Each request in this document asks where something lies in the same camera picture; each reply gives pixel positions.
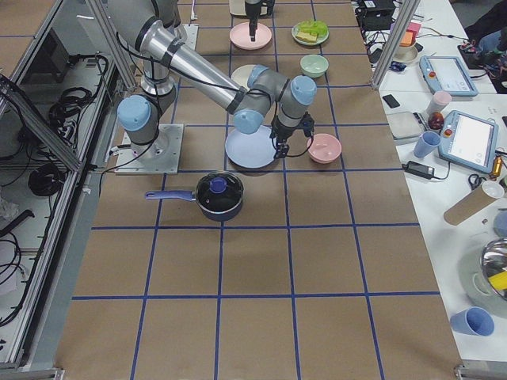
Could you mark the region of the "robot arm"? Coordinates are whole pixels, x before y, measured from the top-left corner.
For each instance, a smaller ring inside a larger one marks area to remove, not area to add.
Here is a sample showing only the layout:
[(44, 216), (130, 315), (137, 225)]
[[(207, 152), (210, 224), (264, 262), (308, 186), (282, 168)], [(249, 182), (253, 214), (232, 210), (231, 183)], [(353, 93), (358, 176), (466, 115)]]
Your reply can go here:
[(263, 65), (256, 65), (241, 86), (200, 54), (177, 34), (181, 17), (175, 1), (110, 1), (108, 11), (125, 51), (134, 51), (149, 72), (162, 68), (189, 81), (233, 116), (236, 130), (251, 135), (276, 106), (270, 139), (275, 158), (289, 155), (288, 139), (301, 130), (314, 138), (314, 120), (307, 111), (317, 86), (307, 76), (287, 78)]
[(250, 40), (256, 40), (258, 19), (261, 17), (262, 9), (265, 8), (266, 16), (273, 14), (275, 2), (273, 0), (245, 0), (245, 12), (249, 19), (249, 36)]

